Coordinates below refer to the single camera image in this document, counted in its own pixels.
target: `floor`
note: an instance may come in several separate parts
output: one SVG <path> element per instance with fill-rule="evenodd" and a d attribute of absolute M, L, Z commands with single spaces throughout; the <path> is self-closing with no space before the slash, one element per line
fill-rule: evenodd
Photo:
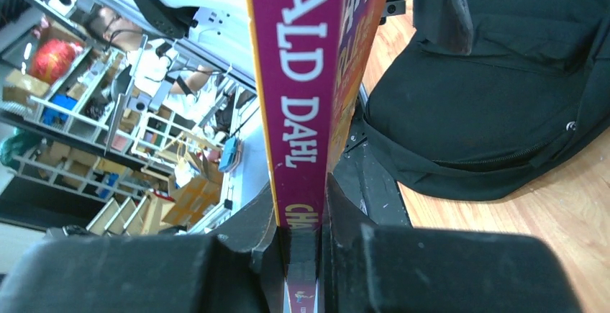
<path fill-rule="evenodd" d="M 364 77 L 371 91 L 415 29 L 407 14 L 380 27 Z M 445 201 L 401 187 L 414 227 L 535 235 L 557 254 L 586 312 L 610 312 L 610 130 L 501 201 Z"/>

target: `publisher logo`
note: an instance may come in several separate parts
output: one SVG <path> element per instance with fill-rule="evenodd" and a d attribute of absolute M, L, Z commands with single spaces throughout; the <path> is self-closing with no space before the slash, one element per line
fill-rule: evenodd
<path fill-rule="evenodd" d="M 314 295 L 305 295 L 305 291 L 297 291 L 296 294 L 294 294 L 294 297 L 296 297 L 296 303 L 300 304 L 303 302 L 303 299 L 313 299 Z"/>

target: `red bag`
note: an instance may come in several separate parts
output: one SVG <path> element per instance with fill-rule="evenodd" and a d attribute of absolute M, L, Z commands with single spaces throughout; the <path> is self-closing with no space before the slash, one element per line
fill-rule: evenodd
<path fill-rule="evenodd" d="M 76 51 L 68 42 L 51 39 L 34 54 L 29 74 L 53 85 L 68 72 L 76 59 Z"/>

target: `white t-shirt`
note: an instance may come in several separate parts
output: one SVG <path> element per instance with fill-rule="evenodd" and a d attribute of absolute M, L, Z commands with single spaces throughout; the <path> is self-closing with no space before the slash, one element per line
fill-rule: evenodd
<path fill-rule="evenodd" d="M 142 53 L 140 63 L 137 66 L 137 72 L 135 76 L 135 86 L 142 92 L 146 93 L 150 97 L 154 97 L 157 90 L 161 87 L 161 83 L 167 73 L 167 59 L 159 58 L 156 54 L 156 49 L 162 45 L 165 41 L 163 39 L 152 40 L 148 44 L 148 49 Z M 165 53 L 169 58 L 175 58 L 178 53 L 176 50 L 171 48 Z M 137 61 L 137 51 L 127 53 L 127 62 L 130 65 L 134 65 Z M 183 79 L 187 79 L 192 72 L 183 71 L 180 73 Z M 179 114 L 185 119 L 199 121 L 203 114 L 205 114 L 214 103 L 214 100 L 207 98 L 207 94 L 199 94 L 197 101 L 189 103 L 186 95 L 184 94 L 168 94 L 163 101 L 163 105 L 168 107 L 169 110 L 173 110 L 176 114 Z"/>

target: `man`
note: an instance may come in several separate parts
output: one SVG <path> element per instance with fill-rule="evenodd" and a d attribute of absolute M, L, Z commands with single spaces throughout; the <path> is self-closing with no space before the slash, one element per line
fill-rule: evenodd
<path fill-rule="evenodd" d="M 134 22 L 121 17 L 109 7 L 102 7 L 88 17 L 83 26 L 95 40 L 125 51 L 127 62 L 132 65 L 135 63 L 143 31 Z M 164 42 L 164 40 L 149 41 L 138 65 L 138 72 L 141 74 L 136 76 L 135 85 L 139 90 L 144 91 L 151 97 L 159 89 L 159 80 L 163 79 L 167 65 L 155 53 L 155 49 Z M 187 87 L 196 94 L 197 91 L 200 91 L 206 85 L 212 75 L 212 71 L 211 68 L 199 66 L 197 72 L 185 71 L 181 75 Z M 188 102 L 183 89 L 177 83 L 173 84 L 163 104 L 186 119 L 196 119 L 200 116 L 189 114 L 189 112 L 196 113 L 195 109 L 198 108 L 194 108 Z"/>

